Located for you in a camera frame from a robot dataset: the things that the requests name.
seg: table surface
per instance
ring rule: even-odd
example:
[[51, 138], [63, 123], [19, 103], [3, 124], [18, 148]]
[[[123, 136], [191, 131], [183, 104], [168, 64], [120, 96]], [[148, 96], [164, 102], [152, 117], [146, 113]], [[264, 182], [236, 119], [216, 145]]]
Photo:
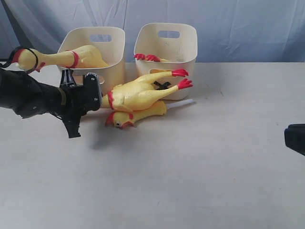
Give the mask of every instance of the table surface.
[[305, 157], [284, 141], [305, 123], [305, 64], [197, 63], [193, 82], [193, 105], [126, 130], [99, 110], [76, 139], [0, 109], [0, 228], [305, 228]]

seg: white plastic bin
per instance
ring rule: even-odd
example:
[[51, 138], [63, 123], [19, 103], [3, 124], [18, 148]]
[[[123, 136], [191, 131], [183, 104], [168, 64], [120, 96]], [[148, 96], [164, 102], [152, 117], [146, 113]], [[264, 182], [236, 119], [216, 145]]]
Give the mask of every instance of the white plastic bin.
[[[138, 35], [134, 54], [152, 54], [170, 62], [153, 62], [135, 60], [138, 76], [152, 73], [153, 70], [185, 69], [190, 80], [193, 77], [194, 65], [197, 58], [197, 31], [187, 24], [178, 23], [150, 23], [144, 25]], [[163, 78], [158, 83], [169, 82], [171, 86], [179, 83], [183, 78]], [[179, 90], [164, 99], [184, 99], [192, 88]]]
[[58, 53], [84, 45], [97, 47], [103, 60], [110, 66], [105, 68], [73, 69], [76, 81], [89, 72], [102, 77], [101, 91], [106, 94], [114, 86], [125, 83], [125, 32], [117, 27], [82, 27], [70, 31], [62, 42]]

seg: rubber chicken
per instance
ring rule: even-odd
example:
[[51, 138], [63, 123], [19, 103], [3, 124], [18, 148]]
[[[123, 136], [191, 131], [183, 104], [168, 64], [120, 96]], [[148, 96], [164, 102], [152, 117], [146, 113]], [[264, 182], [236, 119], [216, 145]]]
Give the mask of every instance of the rubber chicken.
[[104, 68], [108, 67], [100, 51], [93, 45], [84, 45], [79, 48], [56, 54], [43, 54], [35, 49], [19, 49], [13, 55], [12, 63], [28, 71], [38, 71], [47, 65], [58, 65], [64, 68]]
[[163, 101], [155, 102], [151, 107], [142, 111], [132, 113], [114, 111], [107, 118], [106, 125], [113, 124], [114, 127], [124, 129], [128, 126], [134, 126], [135, 122], [153, 115], [165, 115], [168, 109], [190, 104], [193, 99], [182, 100], [172, 104], [165, 104]]
[[192, 81], [185, 78], [171, 88], [155, 90], [153, 82], [164, 77], [185, 77], [186, 75], [188, 72], [184, 69], [142, 75], [134, 81], [115, 86], [102, 97], [101, 108], [129, 113], [148, 109], [158, 100], [178, 90], [193, 86]]
[[137, 53], [134, 55], [134, 58], [136, 58], [137, 60], [144, 60], [144, 61], [170, 62], [167, 59], [162, 59], [160, 57], [151, 54], [145, 56], [145, 54]]

